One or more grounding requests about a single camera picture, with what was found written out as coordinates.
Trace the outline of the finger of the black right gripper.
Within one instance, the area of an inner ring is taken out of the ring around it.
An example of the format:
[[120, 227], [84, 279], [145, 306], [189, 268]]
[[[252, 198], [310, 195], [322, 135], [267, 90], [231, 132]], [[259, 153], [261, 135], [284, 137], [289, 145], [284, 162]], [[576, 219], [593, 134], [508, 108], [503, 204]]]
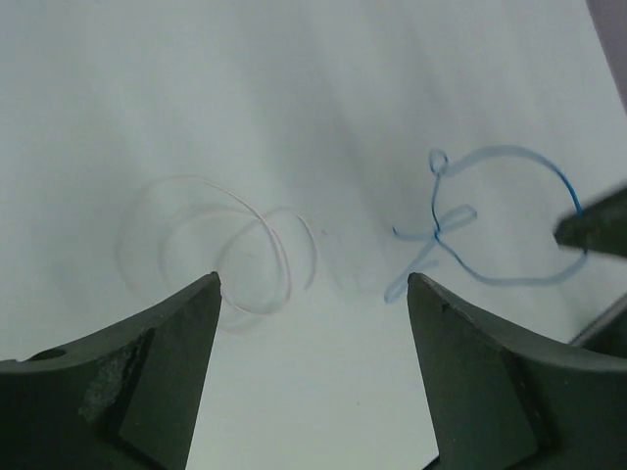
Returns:
[[625, 258], [626, 185], [563, 217], [554, 237], [561, 246]]

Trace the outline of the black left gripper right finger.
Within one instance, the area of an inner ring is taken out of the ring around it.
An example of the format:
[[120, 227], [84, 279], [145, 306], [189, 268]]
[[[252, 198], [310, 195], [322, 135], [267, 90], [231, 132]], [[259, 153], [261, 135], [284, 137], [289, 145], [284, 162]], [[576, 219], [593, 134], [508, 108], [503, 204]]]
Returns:
[[435, 469], [622, 469], [626, 303], [564, 344], [409, 279]]

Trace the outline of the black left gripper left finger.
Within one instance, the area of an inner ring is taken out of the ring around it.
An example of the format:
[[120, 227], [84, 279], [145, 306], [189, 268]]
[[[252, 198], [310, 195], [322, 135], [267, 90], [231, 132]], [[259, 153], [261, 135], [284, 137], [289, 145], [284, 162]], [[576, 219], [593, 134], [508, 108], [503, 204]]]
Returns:
[[205, 275], [88, 336], [1, 364], [5, 469], [183, 469], [221, 305]]

